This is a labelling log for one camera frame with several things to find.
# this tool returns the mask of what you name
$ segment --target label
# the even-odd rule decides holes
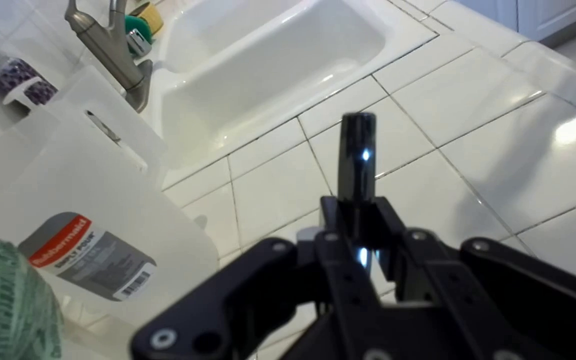
[[[116,301],[134,295],[156,270],[150,255],[73,211],[45,221],[20,252],[33,266]]]

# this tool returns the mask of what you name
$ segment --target faucet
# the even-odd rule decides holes
[[[107,69],[126,90],[126,100],[134,110],[149,104],[152,62],[134,64],[124,29],[126,0],[111,0],[108,28],[100,25],[90,13],[76,7],[76,0],[68,0],[67,22],[87,48],[107,66]]]

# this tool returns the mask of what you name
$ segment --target sink basin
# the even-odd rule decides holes
[[[156,52],[147,118],[171,179],[214,161],[436,33],[386,0],[205,0]]]
[[[249,35],[301,0],[208,0],[172,19],[166,42],[166,64],[191,71]]]

